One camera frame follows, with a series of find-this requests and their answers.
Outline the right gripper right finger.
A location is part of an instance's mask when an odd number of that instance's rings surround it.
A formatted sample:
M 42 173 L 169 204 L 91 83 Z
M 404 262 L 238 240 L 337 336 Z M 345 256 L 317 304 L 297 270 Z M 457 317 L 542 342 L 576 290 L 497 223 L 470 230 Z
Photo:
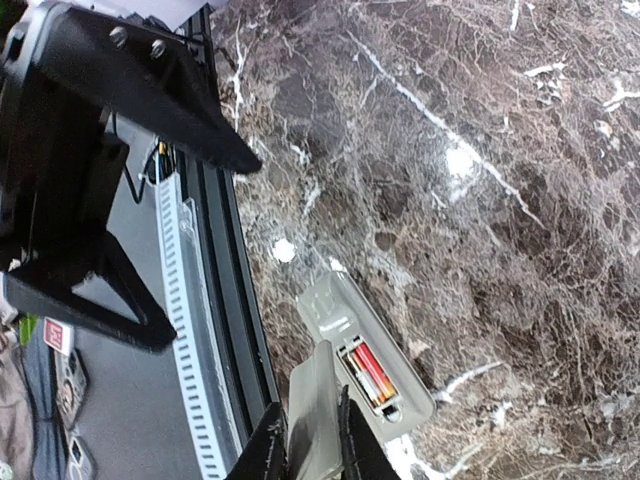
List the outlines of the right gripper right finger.
M 399 480 L 358 404 L 345 385 L 338 411 L 339 439 L 345 480 Z

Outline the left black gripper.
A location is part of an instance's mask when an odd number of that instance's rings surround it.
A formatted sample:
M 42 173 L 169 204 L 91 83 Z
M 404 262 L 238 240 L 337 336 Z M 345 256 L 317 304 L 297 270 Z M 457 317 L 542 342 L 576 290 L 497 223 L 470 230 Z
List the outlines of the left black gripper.
M 2 273 L 3 297 L 20 313 L 161 352 L 177 333 L 106 231 L 129 148 L 106 133 L 100 107 L 213 167 L 252 174 L 262 163 L 176 35 L 67 2 L 30 8 L 10 30 L 1 56 L 1 267 L 40 256 Z M 91 277 L 135 317 L 74 292 Z

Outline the gold grey AAA battery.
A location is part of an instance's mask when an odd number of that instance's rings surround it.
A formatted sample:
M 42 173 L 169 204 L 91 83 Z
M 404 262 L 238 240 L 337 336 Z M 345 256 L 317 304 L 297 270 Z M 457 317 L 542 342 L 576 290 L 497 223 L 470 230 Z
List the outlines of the gold grey AAA battery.
M 385 402 L 385 397 L 370 373 L 364 367 L 362 361 L 354 352 L 349 352 L 346 358 L 373 407 L 380 407 Z

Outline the grey remote control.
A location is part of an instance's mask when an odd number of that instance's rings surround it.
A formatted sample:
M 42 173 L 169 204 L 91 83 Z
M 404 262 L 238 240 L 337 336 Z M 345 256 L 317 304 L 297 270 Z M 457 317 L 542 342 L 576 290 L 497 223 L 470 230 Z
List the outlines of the grey remote control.
M 299 296 L 297 310 L 315 342 L 330 342 L 336 376 L 380 442 L 431 418 L 432 395 L 349 274 L 322 276 Z

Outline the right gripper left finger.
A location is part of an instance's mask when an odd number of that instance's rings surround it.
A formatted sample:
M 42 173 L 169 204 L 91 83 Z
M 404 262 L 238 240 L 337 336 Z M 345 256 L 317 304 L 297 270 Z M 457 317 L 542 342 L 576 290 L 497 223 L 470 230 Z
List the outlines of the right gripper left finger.
M 287 474 L 286 426 L 281 404 L 264 412 L 226 480 L 280 480 Z

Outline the grey battery cover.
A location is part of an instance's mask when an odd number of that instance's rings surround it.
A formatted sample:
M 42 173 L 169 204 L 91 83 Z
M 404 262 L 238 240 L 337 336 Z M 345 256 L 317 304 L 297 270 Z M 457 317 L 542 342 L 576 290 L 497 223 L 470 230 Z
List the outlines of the grey battery cover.
M 320 341 L 313 354 L 295 367 L 289 385 L 289 477 L 332 479 L 342 471 L 339 395 L 334 351 Z

